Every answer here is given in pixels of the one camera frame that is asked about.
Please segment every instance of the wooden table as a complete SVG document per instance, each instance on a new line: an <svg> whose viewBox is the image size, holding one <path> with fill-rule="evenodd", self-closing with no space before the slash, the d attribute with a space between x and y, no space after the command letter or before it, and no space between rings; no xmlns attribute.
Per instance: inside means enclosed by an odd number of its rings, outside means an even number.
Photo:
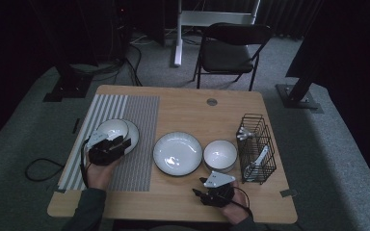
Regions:
<svg viewBox="0 0 370 231"><path fill-rule="evenodd" d="M174 131L193 135L204 148L214 140L231 141L237 146L235 133L244 114L261 114L274 134L266 107L260 93L235 90L190 90L148 87L100 86L97 94L159 95L160 104L156 140ZM218 104L209 106L214 98ZM289 186L274 141L277 170L263 184L245 183L240 188L248 193L256 222L294 223L297 213L291 196L280 192ZM239 161L228 174L241 182ZM213 207L204 206L192 188L206 192L199 181L210 172L201 164L193 173L172 177L153 164L149 192L108 192L105 218L225 221ZM52 217L72 217L77 207L80 191L54 192L47 209Z"/></svg>

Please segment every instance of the small white bowl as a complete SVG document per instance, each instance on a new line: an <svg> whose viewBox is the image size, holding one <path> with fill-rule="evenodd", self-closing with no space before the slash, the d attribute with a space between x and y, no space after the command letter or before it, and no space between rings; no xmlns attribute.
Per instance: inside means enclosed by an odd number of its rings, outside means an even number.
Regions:
<svg viewBox="0 0 370 231"><path fill-rule="evenodd" d="M236 147L229 141L212 141L203 151L203 161L207 168L221 173L231 171L236 159Z"/></svg>
<svg viewBox="0 0 370 231"><path fill-rule="evenodd" d="M107 140L112 141L119 136L125 138L128 134L128 125L121 119L113 118L101 123L97 131L107 134Z"/></svg>

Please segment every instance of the black wire basket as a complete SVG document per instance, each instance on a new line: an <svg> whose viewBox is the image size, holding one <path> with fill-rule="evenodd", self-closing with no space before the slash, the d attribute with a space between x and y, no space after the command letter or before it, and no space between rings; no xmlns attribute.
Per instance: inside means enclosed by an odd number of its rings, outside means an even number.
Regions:
<svg viewBox="0 0 370 231"><path fill-rule="evenodd" d="M245 114L236 132L242 183L263 184L276 170L275 150L263 115Z"/></svg>

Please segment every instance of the chair seat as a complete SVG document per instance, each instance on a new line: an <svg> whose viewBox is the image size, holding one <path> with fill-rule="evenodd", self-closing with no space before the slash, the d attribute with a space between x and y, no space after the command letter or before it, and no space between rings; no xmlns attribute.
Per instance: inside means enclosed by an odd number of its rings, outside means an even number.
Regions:
<svg viewBox="0 0 370 231"><path fill-rule="evenodd" d="M251 54L246 45L210 40L204 44L202 54L201 63L208 72L249 73L253 69Z"/></svg>

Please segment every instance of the striped mat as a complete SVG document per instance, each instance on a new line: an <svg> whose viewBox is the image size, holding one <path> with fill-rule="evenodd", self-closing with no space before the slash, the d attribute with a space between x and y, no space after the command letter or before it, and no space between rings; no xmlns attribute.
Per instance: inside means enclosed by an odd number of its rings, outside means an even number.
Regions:
<svg viewBox="0 0 370 231"><path fill-rule="evenodd" d="M86 188L79 167L82 143L102 122L122 118L138 127L140 140L115 169L109 191L149 191L158 106L159 96L96 94L77 137L76 145L71 150L71 159L65 167L59 190Z"/></svg>

